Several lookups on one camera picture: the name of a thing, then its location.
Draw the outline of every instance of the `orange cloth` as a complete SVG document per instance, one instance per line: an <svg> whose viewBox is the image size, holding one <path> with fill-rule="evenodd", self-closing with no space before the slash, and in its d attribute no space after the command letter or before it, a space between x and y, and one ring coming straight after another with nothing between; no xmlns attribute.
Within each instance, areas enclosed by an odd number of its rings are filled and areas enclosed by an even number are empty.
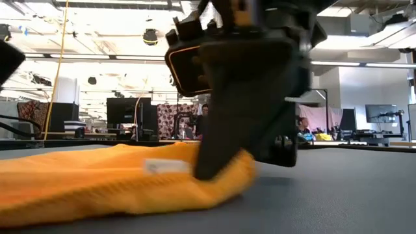
<svg viewBox="0 0 416 234"><path fill-rule="evenodd" d="M197 144L156 148L117 145L0 161L0 228L67 222L112 213L208 209L248 188L254 160L240 151L212 181L192 169L152 174L146 160L194 165Z"/></svg>

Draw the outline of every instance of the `yellow cable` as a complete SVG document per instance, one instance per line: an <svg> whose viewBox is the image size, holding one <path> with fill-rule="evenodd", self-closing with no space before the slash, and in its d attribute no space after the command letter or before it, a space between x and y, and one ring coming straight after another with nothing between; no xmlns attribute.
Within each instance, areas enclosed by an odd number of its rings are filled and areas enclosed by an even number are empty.
<svg viewBox="0 0 416 234"><path fill-rule="evenodd" d="M58 60L58 70L57 70L57 75L55 76L55 81L53 83L53 91L52 91L51 103L49 104L49 109L47 110L44 140L47 139L47 132L49 131L49 121L51 119L53 99L55 97L55 91L57 90L57 86L58 86L58 76L59 76L59 70L60 70L60 63L62 62L62 55L64 54L64 41L65 41L65 32L66 32L66 19L68 17L68 6L69 6L69 3L70 3L70 0L66 0L66 4L65 4L65 14L64 14L64 26L63 26L63 30L62 30L62 40L61 40L61 43L60 43L60 55L59 55L59 60Z"/></svg>

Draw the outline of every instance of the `ceiling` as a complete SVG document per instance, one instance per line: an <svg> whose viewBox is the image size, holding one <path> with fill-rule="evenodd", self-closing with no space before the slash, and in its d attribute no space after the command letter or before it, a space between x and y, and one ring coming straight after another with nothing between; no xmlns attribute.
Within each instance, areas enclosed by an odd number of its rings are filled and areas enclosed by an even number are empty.
<svg viewBox="0 0 416 234"><path fill-rule="evenodd" d="M174 27L172 18L183 19L197 4L197 1L172 0L171 10L168 10L168 2L158 0L70 0L64 30L65 0L0 0L0 23L10 25L12 39L9 42L25 53L59 54L64 33L63 52L67 54L164 56L168 49L164 34ZM380 7L379 10L385 10L403 5L405 1L340 1L335 6L354 7L355 10ZM201 18L202 25L206 25L211 18L218 19L218 16L209 5ZM157 30L157 45L148 46L143 42L142 35L146 29ZM398 56L400 55L396 50L364 51L347 47L318 47L311 52L311 57L315 60L392 62ZM45 101L51 95L51 87L34 84L33 74L53 82L57 67L56 61L35 59L24 62L4 85L20 90L6 90L1 95ZM324 72L324 68L314 69L316 73ZM96 105L94 108L104 112L105 98L114 97L114 90L121 90L125 92L125 96L133 97L143 96L139 94L140 91L159 92L157 95L146 95L160 101L173 101L172 97L176 98L176 90L170 84L169 69L164 64L65 61L60 67L59 75L79 80L82 91L81 108L89 109L92 116L97 114L95 110L92 111L91 105ZM97 84L88 84L89 77L95 77ZM44 91L23 90L39 87Z"/></svg>

